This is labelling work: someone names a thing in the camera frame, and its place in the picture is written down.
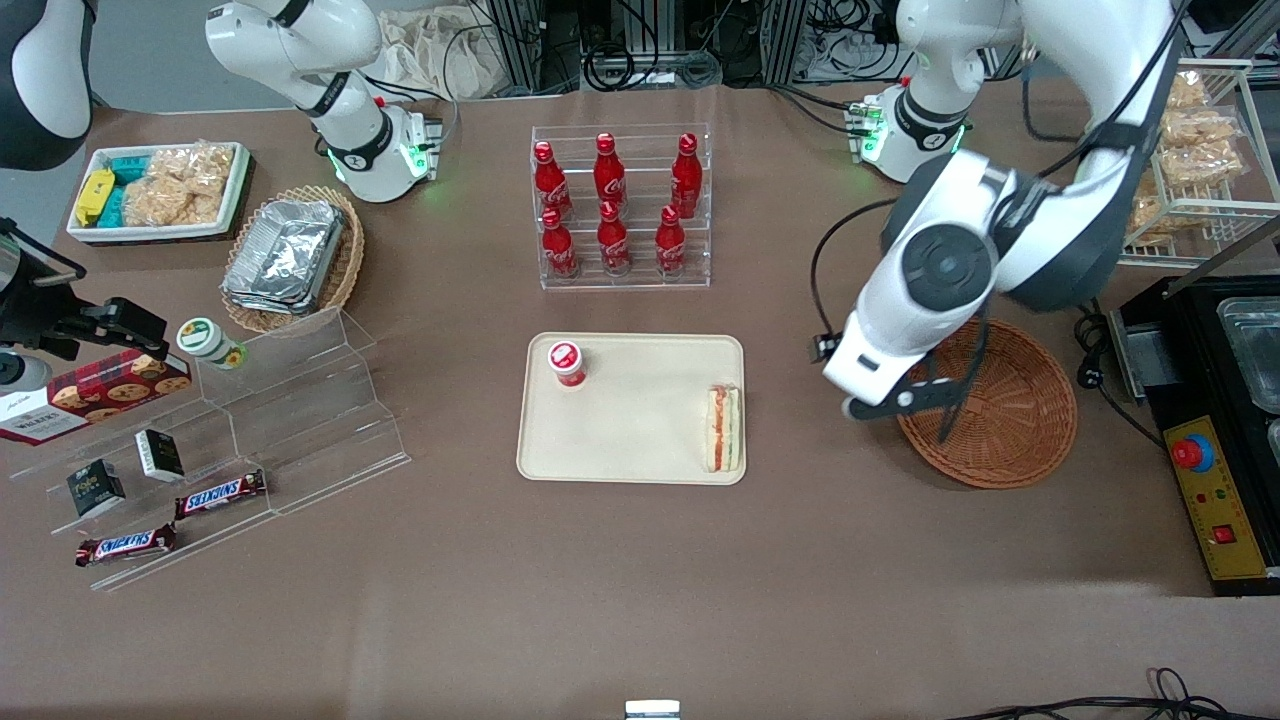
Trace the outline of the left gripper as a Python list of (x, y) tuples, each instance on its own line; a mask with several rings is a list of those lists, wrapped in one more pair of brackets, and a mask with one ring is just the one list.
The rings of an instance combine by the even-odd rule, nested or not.
[(965, 378), (956, 380), (937, 380), (934, 352), (925, 354), (886, 398), (877, 405), (869, 405), (856, 397), (846, 397), (844, 415), (851, 420), (870, 421), (887, 416), (909, 416), (918, 413), (945, 409), (938, 429), (938, 442), (946, 443), (957, 424), (977, 370), (969, 370)]

